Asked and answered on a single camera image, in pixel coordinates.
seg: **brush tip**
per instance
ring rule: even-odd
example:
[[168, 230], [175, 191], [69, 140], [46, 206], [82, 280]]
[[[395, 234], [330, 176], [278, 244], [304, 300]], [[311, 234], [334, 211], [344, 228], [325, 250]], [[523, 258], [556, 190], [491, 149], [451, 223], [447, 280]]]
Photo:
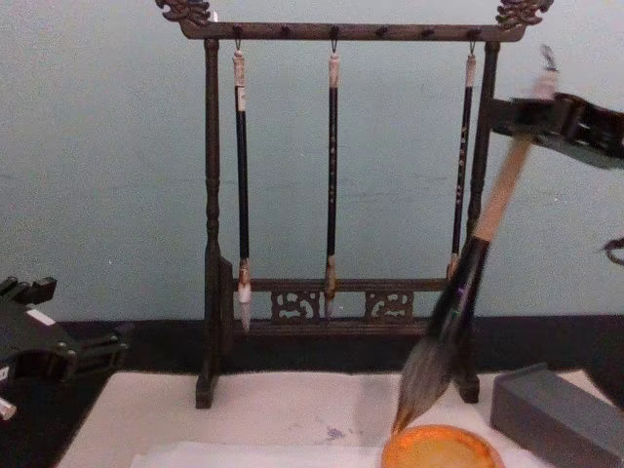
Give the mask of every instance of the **brush tip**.
[[453, 356], [454, 347], [433, 336], [421, 338], [414, 346], [401, 375], [393, 434], [428, 411], [446, 392]]

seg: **hanging brush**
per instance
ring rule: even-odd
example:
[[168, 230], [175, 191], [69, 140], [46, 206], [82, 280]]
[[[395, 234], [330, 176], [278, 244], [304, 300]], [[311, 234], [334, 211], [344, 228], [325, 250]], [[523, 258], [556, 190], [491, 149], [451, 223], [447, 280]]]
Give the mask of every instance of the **hanging brush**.
[[470, 43], [470, 54], [466, 60], [466, 86], [464, 88], [464, 109], [461, 117], [461, 138], [459, 142], [459, 162], [457, 164], [457, 188], [455, 190], [455, 216], [452, 227], [452, 247], [447, 277], [450, 278], [457, 268], [459, 260], [459, 242], [461, 239], [461, 215], [464, 201], [464, 181], [466, 178], [466, 154], [470, 135], [470, 113], [472, 110], [472, 92], [475, 85], [475, 43]]
[[328, 245], [325, 266], [325, 317], [333, 313], [335, 298], [335, 207], [337, 196], [338, 160], [338, 82], [340, 80], [340, 58], [335, 52], [337, 27], [332, 29], [330, 55], [330, 176], [328, 189]]
[[236, 100], [236, 144], [238, 153], [238, 203], [240, 263], [238, 269], [238, 300], [245, 332], [252, 323], [252, 275], [250, 273], [249, 197], [247, 183], [247, 122], [245, 102], [245, 58], [241, 41], [236, 40], [234, 53], [234, 95]]

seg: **teal wall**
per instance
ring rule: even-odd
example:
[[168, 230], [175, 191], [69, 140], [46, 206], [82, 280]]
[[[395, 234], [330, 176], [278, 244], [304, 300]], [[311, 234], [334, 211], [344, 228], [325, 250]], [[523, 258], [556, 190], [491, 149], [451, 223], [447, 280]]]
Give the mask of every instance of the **teal wall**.
[[[497, 2], [213, 6], [220, 20], [493, 23]], [[562, 91], [624, 109], [622, 18], [615, 0], [557, 0], [523, 41], [503, 46], [496, 95], [527, 93], [546, 43]], [[200, 318], [202, 43], [185, 39], [152, 0], [9, 0], [0, 39], [0, 275], [57, 277], [55, 300], [41, 308], [59, 320]], [[244, 42], [243, 50], [253, 274], [322, 277], [330, 44]], [[338, 275], [444, 276], [468, 46], [338, 50]], [[233, 52], [233, 43], [221, 45], [220, 240], [237, 264]], [[483, 58], [480, 46], [478, 74]], [[486, 194], [507, 143], [492, 137]], [[621, 313], [624, 269], [598, 248], [623, 234], [623, 200], [624, 173], [535, 148], [493, 243], [478, 313]], [[435, 298], [419, 295], [416, 313], [428, 314]], [[349, 315], [362, 302], [341, 294], [337, 305]], [[266, 297], [257, 294], [253, 307], [265, 314]]]

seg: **calligraphy brush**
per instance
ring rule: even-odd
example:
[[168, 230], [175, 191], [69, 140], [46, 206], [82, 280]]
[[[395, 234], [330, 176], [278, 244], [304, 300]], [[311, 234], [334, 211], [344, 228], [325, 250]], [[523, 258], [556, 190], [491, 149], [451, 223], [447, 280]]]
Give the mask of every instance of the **calligraphy brush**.
[[238, 153], [238, 200], [240, 263], [238, 270], [238, 298], [241, 304], [243, 330], [248, 332], [252, 323], [252, 278], [250, 273], [249, 196], [247, 182], [247, 117], [245, 101], [245, 59], [237, 40], [234, 53], [234, 81], [236, 99], [236, 143]]
[[330, 176], [328, 189], [328, 244], [327, 263], [325, 268], [325, 317], [330, 318], [333, 313], [333, 299], [335, 297], [335, 206], [337, 196], [337, 159], [338, 159], [338, 81], [340, 60], [335, 52], [335, 43], [332, 41], [330, 56]]
[[461, 138], [459, 142], [459, 161], [457, 164], [457, 188], [455, 190], [455, 216], [452, 227], [452, 248], [447, 277], [450, 278], [457, 268], [459, 260], [459, 240], [461, 238], [461, 214], [464, 200], [464, 180], [466, 177], [466, 153], [468, 152], [468, 136], [470, 135], [470, 111], [472, 109], [472, 91], [475, 84], [475, 43], [470, 44], [470, 55], [466, 60], [466, 86], [464, 89], [464, 109], [461, 117]]
[[[557, 71], [553, 67], [536, 82], [533, 95], [552, 99]], [[409, 354], [404, 366], [399, 403], [392, 433], [405, 429], [429, 410], [447, 390], [458, 345], [469, 331], [475, 300], [492, 241], [522, 168], [534, 136], [517, 134], [498, 173], [477, 227], [462, 251], [457, 268], [436, 303], [426, 334]]]

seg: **wooden post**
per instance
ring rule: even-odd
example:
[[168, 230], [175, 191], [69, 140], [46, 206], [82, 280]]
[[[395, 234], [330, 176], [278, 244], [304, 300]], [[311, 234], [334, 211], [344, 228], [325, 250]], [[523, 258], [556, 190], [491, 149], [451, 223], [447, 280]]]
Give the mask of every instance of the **wooden post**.
[[220, 248], [218, 245], [218, 41], [204, 41], [206, 50], [206, 228], [204, 324], [205, 354], [195, 388], [195, 406], [209, 408], [213, 403], [220, 365]]

